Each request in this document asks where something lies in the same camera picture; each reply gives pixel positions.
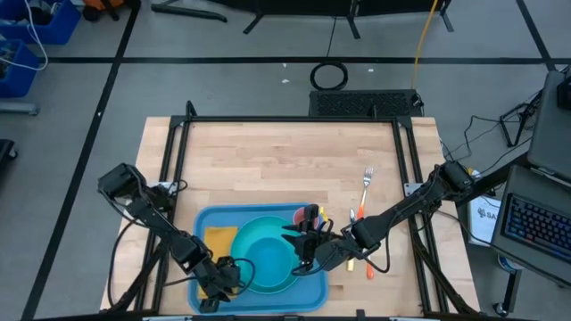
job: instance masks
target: yellow cloth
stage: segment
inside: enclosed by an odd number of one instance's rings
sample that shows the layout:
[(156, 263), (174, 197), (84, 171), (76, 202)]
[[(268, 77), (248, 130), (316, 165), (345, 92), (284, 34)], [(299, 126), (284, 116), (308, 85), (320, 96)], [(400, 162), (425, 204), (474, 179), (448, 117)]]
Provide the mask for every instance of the yellow cloth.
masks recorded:
[[(212, 251), (212, 261), (216, 263), (218, 258), (230, 255), (232, 242), (238, 233), (238, 227), (206, 227), (204, 231), (204, 243)], [(198, 287), (198, 298), (207, 299), (201, 287)]]

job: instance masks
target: concrete floor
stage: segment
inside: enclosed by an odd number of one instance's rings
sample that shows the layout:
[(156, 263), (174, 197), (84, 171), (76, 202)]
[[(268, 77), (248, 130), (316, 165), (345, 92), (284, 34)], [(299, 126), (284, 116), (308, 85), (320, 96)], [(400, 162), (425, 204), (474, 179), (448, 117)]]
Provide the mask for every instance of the concrete floor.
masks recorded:
[[(241, 30), (252, 14), (206, 2), (194, 8), (228, 16), (228, 24), (153, 13), (147, 2), (137, 16), (125, 57), (324, 56), (334, 20), (329, 17), (265, 17), (246, 36)], [(571, 57), (566, 41), (567, 0), (527, 0), (552, 58)], [(425, 57), (541, 58), (514, 0), (454, 0), (448, 12), (449, 33), (435, 17), (426, 36)], [(121, 20), (81, 21), (66, 46), (48, 46), (50, 57), (112, 58), (119, 48), (129, 11)], [(361, 40), (338, 20), (332, 56), (413, 57), (426, 13), (358, 18)], [(0, 115), (0, 137), (13, 139), (20, 158), (0, 185), (0, 310), (15, 320), (29, 296), (63, 198), (78, 164), (112, 59), (79, 63), (55, 60), (38, 73), (30, 94), (36, 117)], [(96, 180), (119, 162), (135, 162), (145, 118), (182, 113), (190, 99), (201, 115), (306, 115), (313, 63), (263, 64), (121, 64), (93, 150), (73, 204), (69, 224), (48, 278), (36, 317), (95, 313), (118, 231), (119, 219), (95, 192)], [(346, 89), (399, 89), (410, 86), (412, 64), (347, 64)], [(542, 87), (544, 64), (423, 64), (418, 91), (426, 115), (436, 117), (442, 140), (462, 144), (469, 116), (497, 119)], [(319, 74), (323, 85), (340, 77)], [(469, 136), (493, 127), (477, 121)], [(471, 144), (466, 166), (484, 169), (506, 147), (498, 128)], [(461, 157), (464, 148), (454, 153)], [(513, 152), (498, 166), (511, 157)], [(482, 311), (503, 297), (508, 275), (489, 249), (467, 245)], [(513, 317), (567, 320), (571, 291), (531, 272), (524, 273)]]

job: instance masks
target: yellow cable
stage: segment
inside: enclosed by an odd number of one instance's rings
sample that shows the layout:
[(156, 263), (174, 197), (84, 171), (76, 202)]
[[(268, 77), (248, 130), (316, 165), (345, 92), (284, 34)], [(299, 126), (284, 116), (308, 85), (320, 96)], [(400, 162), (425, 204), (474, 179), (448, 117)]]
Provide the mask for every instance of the yellow cable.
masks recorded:
[(438, 0), (434, 0), (432, 3), (432, 8), (430, 9), (430, 14), (428, 14), (428, 19), (426, 19), (425, 28), (422, 30), (422, 35), (420, 36), (420, 42), (418, 43), (417, 56), (414, 59), (414, 71), (412, 73), (412, 81), (410, 82), (410, 89), (415, 89), (414, 83), (417, 80), (418, 73), (418, 59), (420, 58), (420, 51), (422, 50), (422, 43), (425, 41), (426, 32), (428, 31), (428, 26), (430, 26), (430, 20), (434, 15), (434, 10), (436, 10), (436, 4)]

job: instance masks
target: blue bin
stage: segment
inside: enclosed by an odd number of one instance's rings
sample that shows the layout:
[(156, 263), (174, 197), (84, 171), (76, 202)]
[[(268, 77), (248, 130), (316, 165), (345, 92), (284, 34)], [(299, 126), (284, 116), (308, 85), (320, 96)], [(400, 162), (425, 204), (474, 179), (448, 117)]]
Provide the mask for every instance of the blue bin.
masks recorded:
[[(24, 45), (21, 40), (7, 40), (0, 41), (0, 48), (5, 45), (11, 44), (16, 46), (16, 54), (13, 57), (14, 63), (19, 63), (21, 65), (30, 66), (37, 68), (39, 66), (39, 60), (37, 57)], [(35, 70), (29, 70), (27, 68), (9, 66), (8, 72), (4, 78), (0, 78), (0, 97), (23, 97), (28, 94), (29, 88), (32, 86), (32, 81), (36, 76)]]
[(0, 19), (15, 21), (26, 11), (23, 0), (0, 0)]
[[(27, 16), (28, 9), (23, 3), (24, 0), (4, 0), (0, 3), (0, 9), (7, 7), (11, 12), (2, 13), (0, 18), (11, 17), (11, 19), (19, 19), (19, 17)], [(42, 44), (45, 45), (65, 45), (70, 40), (73, 30), (78, 25), (81, 13), (76, 9), (70, 0), (44, 0), (48, 4), (62, 3), (55, 12), (54, 17), (49, 25), (34, 25), (37, 36)], [(0, 25), (0, 34), (6, 39), (20, 39), (27, 44), (35, 44), (36, 41), (28, 32), (28, 25)]]

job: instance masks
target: wooden tabletop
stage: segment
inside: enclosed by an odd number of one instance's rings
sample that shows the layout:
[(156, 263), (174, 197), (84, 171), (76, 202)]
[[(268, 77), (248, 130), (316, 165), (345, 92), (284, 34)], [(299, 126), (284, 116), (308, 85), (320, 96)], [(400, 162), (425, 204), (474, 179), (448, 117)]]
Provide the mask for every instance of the wooden tabletop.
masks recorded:
[[(137, 168), (147, 182), (156, 182), (168, 133), (169, 118), (149, 118), (137, 156)], [(413, 119), (418, 156), (426, 179), (435, 164), (444, 162), (434, 119)], [(406, 134), (401, 131), (408, 173), (413, 181)], [(174, 172), (178, 147), (170, 168)], [(191, 124), (182, 179), (188, 188), (178, 196), (175, 226), (193, 233), (194, 218), (204, 207), (221, 204), (315, 202), (325, 207), (337, 228), (349, 223), (349, 208), (357, 209), (362, 177), (367, 166), (375, 168), (368, 188), (366, 215), (387, 210), (403, 198), (401, 178), (390, 124), (381, 123), (228, 123)], [(453, 204), (441, 210), (456, 215)], [(476, 289), (459, 224), (434, 215), (434, 235), (444, 274), (474, 309), (479, 309)], [(148, 231), (131, 227), (117, 250), (112, 282), (117, 300), (141, 268)], [(368, 280), (365, 262), (356, 261), (353, 272), (342, 265), (329, 273), (329, 297), (310, 316), (354, 316), (365, 309), (368, 316), (420, 316), (418, 281), (413, 262), (408, 223), (390, 234), (391, 270)], [(385, 250), (372, 255), (378, 266), (386, 263)], [(438, 310), (434, 280), (426, 269), (432, 309)], [(185, 275), (173, 261), (168, 281)], [(151, 306), (154, 278), (149, 280), (146, 307)], [(185, 284), (164, 288), (162, 314), (196, 314), (186, 301)], [(102, 308), (108, 307), (103, 294)]]

